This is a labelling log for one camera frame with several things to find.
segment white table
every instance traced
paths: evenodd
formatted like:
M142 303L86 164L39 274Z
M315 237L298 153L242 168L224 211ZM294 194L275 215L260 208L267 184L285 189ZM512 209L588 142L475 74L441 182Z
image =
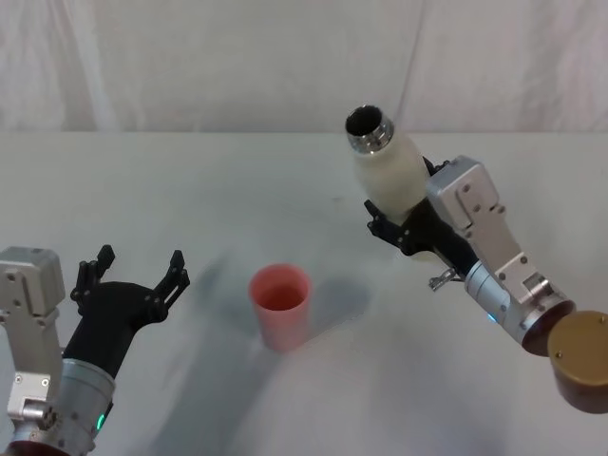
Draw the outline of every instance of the white table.
M608 312L608 136L413 135L434 161L484 161L510 226L583 309ZM559 397L442 272L367 232L340 135L0 135L0 243L78 261L104 243L107 280L154 285L176 248L191 288L141 331L97 455L604 455L608 417ZM287 356L259 343L246 295L273 261L308 270L318 336ZM61 306L60 339L78 323ZM0 332L0 403L12 378ZM9 440L0 418L0 444Z

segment pink cup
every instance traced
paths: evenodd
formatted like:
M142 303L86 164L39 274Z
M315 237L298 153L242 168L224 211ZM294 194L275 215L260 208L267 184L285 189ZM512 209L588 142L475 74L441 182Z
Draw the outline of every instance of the pink cup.
M264 343L288 352L308 339L311 280L292 264L272 264L257 271L249 283L249 296Z

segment metal cylinder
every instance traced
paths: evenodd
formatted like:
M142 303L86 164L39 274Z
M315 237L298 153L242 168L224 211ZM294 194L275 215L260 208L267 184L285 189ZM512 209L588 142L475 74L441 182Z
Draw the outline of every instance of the metal cylinder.
M481 261L475 263L468 272L465 289L499 325L504 324L511 296L494 280Z
M59 396L52 405L53 425L41 430L32 423L15 429L13 442L31 441L83 456L93 443L112 402L114 379L97 366L64 359Z
M576 308L548 282L543 292L536 293L528 304L513 301L481 261L466 276L465 289L518 344L538 356L548 355L547 339L551 330Z

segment white curtain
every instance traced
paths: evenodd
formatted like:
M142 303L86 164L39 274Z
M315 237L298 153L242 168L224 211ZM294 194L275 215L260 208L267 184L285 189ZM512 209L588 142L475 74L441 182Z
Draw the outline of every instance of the white curtain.
M608 129L605 0L1 0L0 129Z

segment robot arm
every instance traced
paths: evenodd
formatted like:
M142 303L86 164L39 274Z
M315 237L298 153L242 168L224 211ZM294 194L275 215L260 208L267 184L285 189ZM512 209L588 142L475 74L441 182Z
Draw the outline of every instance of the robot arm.
M84 456L111 411L114 378L142 327L162 322L189 285L176 251L161 282L148 289L100 280L114 260L109 245L81 262L71 297L82 316L63 352L54 321L65 295L59 258L50 250L11 247L0 253L0 323L15 364L7 453Z
M406 256L439 256L448 269L429 282L433 291L463 281L511 338L550 358L569 404L607 413L608 315L577 312L533 265L504 221L504 206L484 166L468 157L433 165L411 141L399 138L375 106L355 109L346 130L356 174L370 198L365 205L371 233Z
M468 157L451 161L428 180L427 198L480 260L466 276L466 291L526 351L547 356L548 335L575 305L513 238L484 166Z

